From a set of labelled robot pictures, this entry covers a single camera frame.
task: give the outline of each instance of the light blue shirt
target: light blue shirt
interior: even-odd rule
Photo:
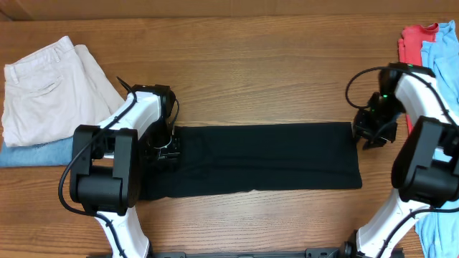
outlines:
[[[435,42],[423,42],[422,65],[435,73],[440,94],[449,108],[459,115],[459,42],[455,33],[455,22],[440,24]],[[434,156],[445,160],[444,155]],[[446,202],[443,209],[453,209],[459,201]],[[422,250],[426,258],[458,258],[459,213],[429,214],[416,223]]]

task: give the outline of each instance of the wood grain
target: wood grain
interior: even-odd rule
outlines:
[[[9,22],[9,18],[0,11],[0,22]]]
[[[456,0],[1,0],[17,21],[458,12]]]
[[[171,85],[181,102],[180,125],[351,121],[356,110],[344,99],[349,79],[396,61],[404,26],[454,18],[459,14],[9,22],[0,26],[0,63],[69,35],[74,44],[88,46],[122,96],[115,76],[131,84]],[[351,90],[352,100],[365,103],[377,86],[376,73],[363,76]],[[338,246],[388,197],[392,163],[406,137],[401,118],[395,143],[367,151],[359,144],[362,189],[141,202],[142,228],[157,252]],[[0,170],[0,257],[110,251],[94,219],[60,206],[62,170]],[[422,256],[413,230],[400,245],[408,257]]]

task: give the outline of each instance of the blue jeans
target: blue jeans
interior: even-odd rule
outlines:
[[[61,166],[72,160],[73,137],[27,147],[7,147],[0,152],[0,167]]]

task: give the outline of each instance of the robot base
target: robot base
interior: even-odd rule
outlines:
[[[246,253],[211,253],[211,254],[186,254],[184,252],[156,253],[154,258],[340,258],[339,248],[307,248],[304,252],[246,252]],[[87,258],[112,258],[112,254]],[[395,249],[391,258],[404,258],[402,249]]]

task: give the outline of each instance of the folded shirt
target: folded shirt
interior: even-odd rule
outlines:
[[[435,42],[435,37],[439,29],[437,23],[428,27],[421,25],[405,27],[402,31],[402,38],[398,41],[399,61],[411,65],[421,65],[420,50],[422,42]]]
[[[423,42],[422,66],[435,73],[440,94],[450,109],[459,115],[459,42],[455,22],[440,24],[436,42]]]
[[[439,24],[436,42],[422,43],[422,65],[429,67],[437,78],[437,87],[449,108],[459,115],[459,44],[455,22]],[[436,152],[434,158],[449,161],[451,157]],[[459,207],[459,201],[446,202],[442,209]],[[459,257],[459,214],[429,214],[416,223],[422,250],[426,258]]]

